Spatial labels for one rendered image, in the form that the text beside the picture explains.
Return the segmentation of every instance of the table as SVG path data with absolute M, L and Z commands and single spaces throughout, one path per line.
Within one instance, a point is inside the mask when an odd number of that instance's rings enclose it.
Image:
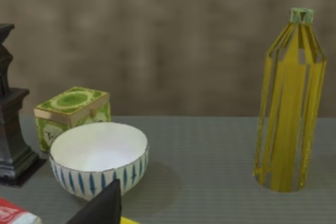
M 336 119 L 319 119 L 305 189 L 280 194 L 252 177 L 256 118 L 125 116 L 116 122 L 141 129 L 151 146 L 139 184 L 123 197 L 123 216 L 141 224 L 329 224 L 336 221 Z M 26 141 L 38 150 L 34 120 L 22 116 Z M 83 200 L 58 185 L 49 164 L 21 188 L 0 196 L 66 223 Z

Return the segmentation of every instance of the blurred background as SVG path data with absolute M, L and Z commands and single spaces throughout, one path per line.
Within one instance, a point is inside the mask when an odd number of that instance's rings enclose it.
M 72 86 L 118 115 L 258 115 L 266 50 L 290 7 L 315 10 L 328 57 L 320 116 L 336 116 L 336 0 L 0 0 L 14 23 L 12 87 L 25 111 Z

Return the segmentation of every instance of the green bottle cap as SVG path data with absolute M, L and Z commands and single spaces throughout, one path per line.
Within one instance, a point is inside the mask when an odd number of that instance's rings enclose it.
M 291 8 L 289 21 L 297 24 L 312 24 L 314 11 L 308 8 Z

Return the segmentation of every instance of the black object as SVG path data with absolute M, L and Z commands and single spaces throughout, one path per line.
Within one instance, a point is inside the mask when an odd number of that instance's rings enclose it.
M 120 224 L 120 181 L 115 179 L 87 203 L 67 224 Z
M 0 184 L 20 187 L 45 161 L 25 143 L 21 132 L 19 110 L 29 90 L 8 86 L 13 56 L 2 43 L 13 29 L 13 24 L 0 24 Z

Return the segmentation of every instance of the bowl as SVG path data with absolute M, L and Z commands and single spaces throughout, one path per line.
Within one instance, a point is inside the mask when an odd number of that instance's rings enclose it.
M 149 145 L 138 129 L 99 122 L 67 130 L 51 144 L 49 159 L 56 180 L 69 193 L 91 200 L 114 179 L 121 194 L 143 177 Z

